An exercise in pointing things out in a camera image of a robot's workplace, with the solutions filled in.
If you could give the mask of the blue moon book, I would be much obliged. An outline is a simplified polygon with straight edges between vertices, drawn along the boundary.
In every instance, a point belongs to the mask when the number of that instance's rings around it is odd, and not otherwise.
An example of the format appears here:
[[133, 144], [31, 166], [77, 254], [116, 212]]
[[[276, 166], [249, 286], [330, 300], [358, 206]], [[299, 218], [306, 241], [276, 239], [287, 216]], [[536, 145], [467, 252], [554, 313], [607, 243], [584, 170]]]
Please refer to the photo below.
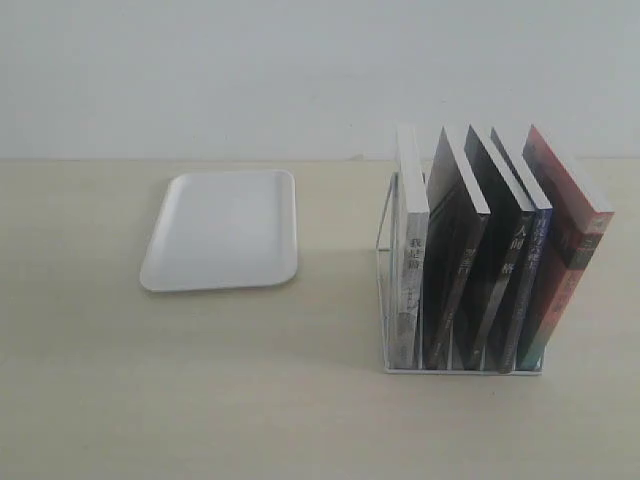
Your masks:
[[533, 206], [529, 232], [498, 309], [489, 341], [496, 371], [499, 374], [506, 374], [514, 370], [518, 342], [526, 323], [527, 309], [542, 258], [553, 207], [526, 163], [523, 153], [517, 153], [511, 143], [505, 143], [495, 127], [491, 128], [490, 138]]

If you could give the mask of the white grey book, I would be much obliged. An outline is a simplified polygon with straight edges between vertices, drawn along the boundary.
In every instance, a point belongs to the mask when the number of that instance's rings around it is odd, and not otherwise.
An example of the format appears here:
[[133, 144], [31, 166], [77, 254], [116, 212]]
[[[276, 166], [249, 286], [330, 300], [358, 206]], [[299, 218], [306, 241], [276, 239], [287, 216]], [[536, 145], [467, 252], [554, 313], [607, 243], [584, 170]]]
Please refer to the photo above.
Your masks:
[[399, 173], [393, 366], [397, 369], [411, 369], [414, 364], [430, 208], [414, 127], [400, 125], [396, 131], [396, 139]]

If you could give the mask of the dark brown book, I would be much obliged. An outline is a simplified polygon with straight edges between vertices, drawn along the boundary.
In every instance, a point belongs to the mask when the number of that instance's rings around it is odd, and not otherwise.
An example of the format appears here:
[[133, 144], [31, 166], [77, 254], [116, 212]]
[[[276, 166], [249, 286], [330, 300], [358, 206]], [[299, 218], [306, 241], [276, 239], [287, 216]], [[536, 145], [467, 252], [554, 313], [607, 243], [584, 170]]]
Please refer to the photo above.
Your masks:
[[491, 214], [464, 151], [464, 139], [441, 129], [426, 193], [431, 208], [422, 291], [422, 362], [435, 370], [448, 348], [466, 283]]

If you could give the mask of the black book white title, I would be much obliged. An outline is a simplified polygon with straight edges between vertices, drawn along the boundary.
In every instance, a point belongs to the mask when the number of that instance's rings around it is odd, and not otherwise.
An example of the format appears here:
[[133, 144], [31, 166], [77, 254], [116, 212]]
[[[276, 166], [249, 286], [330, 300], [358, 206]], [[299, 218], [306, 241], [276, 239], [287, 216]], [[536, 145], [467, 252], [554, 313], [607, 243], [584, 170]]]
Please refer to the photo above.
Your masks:
[[534, 207], [486, 133], [469, 127], [464, 150], [490, 208], [456, 319], [463, 366], [479, 370], [490, 330], [529, 233]]

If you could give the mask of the red orange book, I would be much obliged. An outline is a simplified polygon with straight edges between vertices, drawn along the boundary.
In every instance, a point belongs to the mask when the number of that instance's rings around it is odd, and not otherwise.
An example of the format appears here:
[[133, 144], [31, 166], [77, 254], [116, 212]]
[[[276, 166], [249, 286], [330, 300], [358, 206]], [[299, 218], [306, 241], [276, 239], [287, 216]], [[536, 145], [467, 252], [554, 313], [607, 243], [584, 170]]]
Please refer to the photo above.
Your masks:
[[523, 157], [553, 211], [516, 367], [534, 371], [615, 210], [586, 170], [547, 131], [531, 125]]

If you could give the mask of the white rectangular tray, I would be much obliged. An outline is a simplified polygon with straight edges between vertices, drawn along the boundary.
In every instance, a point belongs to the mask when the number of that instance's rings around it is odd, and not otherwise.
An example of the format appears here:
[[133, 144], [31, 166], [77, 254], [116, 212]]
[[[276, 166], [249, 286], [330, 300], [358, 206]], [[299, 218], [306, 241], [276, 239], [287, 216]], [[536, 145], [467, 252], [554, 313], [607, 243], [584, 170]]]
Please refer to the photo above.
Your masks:
[[211, 171], [169, 182], [139, 281], [162, 293], [267, 287], [297, 270], [293, 175]]

